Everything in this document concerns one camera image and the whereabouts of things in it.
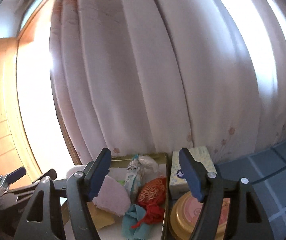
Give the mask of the gold metal tray box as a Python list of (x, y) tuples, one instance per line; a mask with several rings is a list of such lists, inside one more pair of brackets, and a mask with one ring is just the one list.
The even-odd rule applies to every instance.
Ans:
[(116, 157), (87, 207), (100, 239), (166, 239), (167, 155)]

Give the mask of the pink floral curtain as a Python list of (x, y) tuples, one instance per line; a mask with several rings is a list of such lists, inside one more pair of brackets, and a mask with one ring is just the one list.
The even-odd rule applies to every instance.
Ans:
[(286, 140), (286, 0), (55, 0), (59, 112), (81, 162)]

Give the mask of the yellow sponge cloth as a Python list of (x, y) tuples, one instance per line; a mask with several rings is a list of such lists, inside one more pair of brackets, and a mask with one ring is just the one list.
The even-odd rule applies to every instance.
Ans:
[(93, 202), (87, 203), (88, 210), (95, 225), (96, 230), (115, 224), (112, 214), (97, 208)]

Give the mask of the clear plastic item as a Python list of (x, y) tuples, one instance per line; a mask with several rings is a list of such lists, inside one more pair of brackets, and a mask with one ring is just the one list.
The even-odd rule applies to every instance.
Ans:
[(140, 155), (138, 160), (147, 174), (157, 173), (159, 171), (159, 164), (149, 155)]

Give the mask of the pink fuzzy cloth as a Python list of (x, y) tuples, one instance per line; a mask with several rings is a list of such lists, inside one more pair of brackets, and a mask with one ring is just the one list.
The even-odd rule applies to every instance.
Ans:
[(131, 200), (124, 186), (110, 176), (105, 176), (99, 194), (92, 202), (99, 209), (119, 217), (124, 216), (131, 206)]

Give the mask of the pale yellow tissue box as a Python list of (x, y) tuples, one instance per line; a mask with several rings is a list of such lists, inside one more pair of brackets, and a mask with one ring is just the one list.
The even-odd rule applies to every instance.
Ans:
[(217, 175), (214, 163), (205, 146), (182, 148), (172, 153), (169, 190), (172, 199), (179, 199), (188, 191), (203, 201), (208, 194), (208, 173)]

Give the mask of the teal cloth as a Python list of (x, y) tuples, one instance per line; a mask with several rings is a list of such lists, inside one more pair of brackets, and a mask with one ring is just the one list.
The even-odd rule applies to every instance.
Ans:
[(122, 219), (122, 236), (125, 239), (149, 239), (151, 227), (140, 221), (146, 210), (136, 204), (130, 206)]

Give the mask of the wooden door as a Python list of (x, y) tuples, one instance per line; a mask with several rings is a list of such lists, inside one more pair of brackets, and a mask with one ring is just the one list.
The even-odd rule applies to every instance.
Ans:
[(23, 127), (17, 92), (16, 38), (0, 38), (0, 175), (20, 167), (26, 175), (12, 184), (15, 189), (31, 184), (42, 173)]

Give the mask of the teal white wipes packet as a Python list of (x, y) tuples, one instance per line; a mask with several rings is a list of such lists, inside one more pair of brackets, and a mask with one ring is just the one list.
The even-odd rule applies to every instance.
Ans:
[(139, 155), (136, 154), (127, 166), (124, 187), (128, 193), (131, 202), (135, 202), (139, 189), (142, 185), (144, 168), (140, 163)]

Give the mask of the round gold pink tin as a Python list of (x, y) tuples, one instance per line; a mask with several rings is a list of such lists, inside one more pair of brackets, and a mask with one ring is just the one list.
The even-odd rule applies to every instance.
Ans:
[[(230, 199), (224, 198), (215, 239), (223, 239), (229, 215)], [(181, 196), (170, 213), (170, 232), (174, 239), (187, 240), (199, 219), (203, 204), (191, 192)]]

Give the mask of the red gold drawstring pouch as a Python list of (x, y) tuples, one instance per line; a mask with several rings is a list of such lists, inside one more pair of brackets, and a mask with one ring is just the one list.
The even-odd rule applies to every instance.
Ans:
[(146, 215), (140, 221), (148, 225), (163, 221), (166, 200), (166, 178), (159, 177), (147, 182), (138, 194), (136, 203), (146, 210)]

